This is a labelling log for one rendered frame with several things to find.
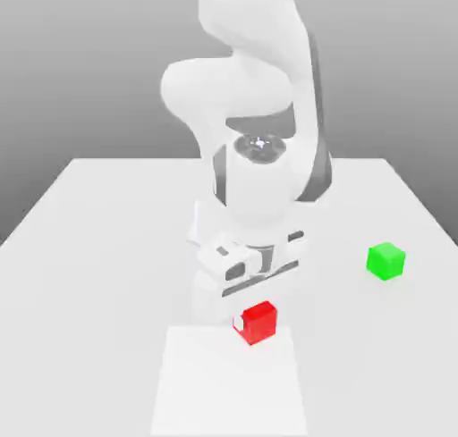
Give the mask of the small red cube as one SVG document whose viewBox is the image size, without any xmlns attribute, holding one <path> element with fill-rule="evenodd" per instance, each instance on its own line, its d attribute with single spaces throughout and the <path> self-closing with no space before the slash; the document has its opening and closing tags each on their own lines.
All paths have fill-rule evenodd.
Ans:
<svg viewBox="0 0 458 437">
<path fill-rule="evenodd" d="M 244 310 L 244 330 L 238 332 L 249 344 L 257 344 L 276 334 L 277 309 L 269 301 Z"/>
</svg>

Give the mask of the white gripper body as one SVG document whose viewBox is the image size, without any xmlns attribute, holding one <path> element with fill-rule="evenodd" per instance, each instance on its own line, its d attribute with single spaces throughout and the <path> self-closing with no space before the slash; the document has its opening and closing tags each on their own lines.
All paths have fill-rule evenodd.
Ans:
<svg viewBox="0 0 458 437">
<path fill-rule="evenodd" d="M 269 276 L 253 276 L 230 286 L 198 270 L 191 285 L 192 313 L 204 324 L 217 324 L 261 302 L 274 303 L 297 287 L 303 278 L 304 267 L 299 260 Z"/>
</svg>

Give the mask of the small green cube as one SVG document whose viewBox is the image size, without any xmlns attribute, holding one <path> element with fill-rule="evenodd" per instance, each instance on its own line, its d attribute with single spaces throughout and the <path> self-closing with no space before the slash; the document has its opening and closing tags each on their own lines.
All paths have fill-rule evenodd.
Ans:
<svg viewBox="0 0 458 437">
<path fill-rule="evenodd" d="M 366 269 L 382 281 L 403 274 L 406 253 L 390 242 L 370 247 Z"/>
</svg>

